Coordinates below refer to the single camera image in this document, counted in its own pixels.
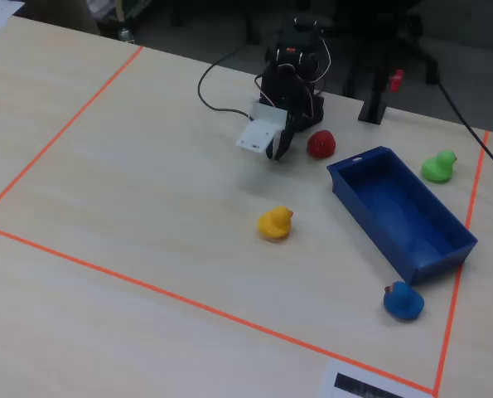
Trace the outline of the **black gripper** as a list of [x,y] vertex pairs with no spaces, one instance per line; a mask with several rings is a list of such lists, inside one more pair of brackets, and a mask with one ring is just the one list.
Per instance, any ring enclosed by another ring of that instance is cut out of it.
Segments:
[[273,136],[265,151],[268,159],[278,161],[290,148],[293,127],[312,125],[312,85],[293,66],[267,66],[259,78],[259,102],[288,112],[289,124]]

